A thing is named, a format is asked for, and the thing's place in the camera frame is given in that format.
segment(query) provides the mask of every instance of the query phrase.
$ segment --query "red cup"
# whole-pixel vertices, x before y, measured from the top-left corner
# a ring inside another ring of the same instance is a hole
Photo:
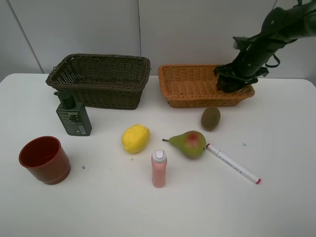
[[[39,137],[26,144],[20,152],[22,166],[45,184],[58,184],[70,172],[69,159],[55,137]]]

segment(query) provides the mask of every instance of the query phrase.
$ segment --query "yellow lemon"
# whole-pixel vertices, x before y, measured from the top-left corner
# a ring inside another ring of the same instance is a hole
[[[143,125],[136,124],[131,126],[122,136],[124,149],[129,153],[138,153],[148,144],[150,131]]]

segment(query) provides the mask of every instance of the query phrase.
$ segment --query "white wall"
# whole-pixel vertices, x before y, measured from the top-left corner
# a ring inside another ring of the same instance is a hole
[[[6,1],[0,1],[0,81],[12,73],[40,73]]]
[[[152,75],[162,64],[229,63],[238,54],[233,36],[260,32],[275,0],[139,0],[142,55]],[[288,9],[296,0],[279,0]],[[271,78],[316,78],[316,38],[300,39],[277,52]]]
[[[140,56],[137,0],[10,0],[41,66],[72,53]]]

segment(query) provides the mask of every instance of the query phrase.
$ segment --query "white marker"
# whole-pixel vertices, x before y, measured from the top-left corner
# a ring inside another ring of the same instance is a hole
[[[206,148],[212,152],[215,156],[217,156],[219,159],[221,159],[223,162],[231,166],[233,169],[238,171],[240,174],[245,176],[246,178],[250,179],[255,184],[259,184],[261,179],[258,178],[256,175],[251,173],[249,170],[247,170],[245,167],[243,167],[241,164],[238,164],[236,161],[234,161],[232,158],[230,158],[225,153],[221,152],[221,150],[215,148],[214,146],[207,144]]]

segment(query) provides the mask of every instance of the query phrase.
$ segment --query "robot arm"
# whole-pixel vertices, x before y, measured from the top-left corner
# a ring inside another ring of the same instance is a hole
[[[214,70],[219,75],[217,88],[231,93],[253,83],[269,71],[262,67],[277,67],[280,64],[275,53],[299,38],[316,36],[316,1],[299,4],[289,10],[273,9],[263,22],[261,32],[251,38],[234,37],[235,47],[240,50],[236,59]],[[267,65],[274,57],[277,65]]]

